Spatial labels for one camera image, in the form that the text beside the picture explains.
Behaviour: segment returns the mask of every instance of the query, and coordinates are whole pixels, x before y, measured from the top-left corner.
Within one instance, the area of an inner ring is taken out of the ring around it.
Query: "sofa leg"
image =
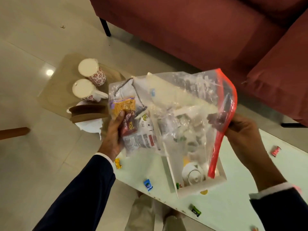
[[[306,126],[300,123],[281,123],[280,125],[283,128],[307,128]]]
[[[99,20],[100,20],[100,22],[102,23],[102,26],[103,26],[103,28],[104,28],[104,30],[105,30],[105,33],[106,33],[106,36],[111,36],[111,33],[110,33],[110,31],[109,31],[109,27],[108,27],[108,25],[107,25],[107,22],[106,22],[106,20],[104,20],[104,19],[102,19],[102,18],[99,18]]]

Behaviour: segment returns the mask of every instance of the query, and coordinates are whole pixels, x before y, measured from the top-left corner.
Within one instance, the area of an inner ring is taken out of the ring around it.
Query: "white table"
[[[273,145],[281,147],[277,157],[272,157],[272,160],[290,183],[302,189],[302,196],[306,200],[308,154],[262,130],[260,133],[268,152]],[[210,190],[207,195],[177,199],[166,158],[145,150],[121,159],[122,168],[116,170],[115,174],[118,180],[216,231],[249,230],[251,225],[264,230],[249,202],[248,194],[257,192],[255,182],[250,172],[237,159],[226,137],[219,155],[228,181]],[[150,193],[143,184],[147,178],[153,186]],[[202,212],[199,217],[188,209],[190,204],[194,204]]]

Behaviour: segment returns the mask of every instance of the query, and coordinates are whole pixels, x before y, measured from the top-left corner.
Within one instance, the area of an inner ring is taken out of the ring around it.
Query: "red candy wrapper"
[[[276,146],[274,150],[271,151],[272,156],[276,157],[278,152],[281,150],[280,147]]]

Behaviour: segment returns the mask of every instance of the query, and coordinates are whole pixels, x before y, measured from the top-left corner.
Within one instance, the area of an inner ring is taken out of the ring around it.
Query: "red sofa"
[[[90,0],[98,17],[308,126],[308,0]]]

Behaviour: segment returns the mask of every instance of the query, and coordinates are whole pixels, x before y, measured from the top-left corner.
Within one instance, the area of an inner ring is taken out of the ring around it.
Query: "wooden chair leg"
[[[2,131],[0,131],[0,140],[26,135],[29,132],[30,132],[30,129],[28,127],[2,130]]]

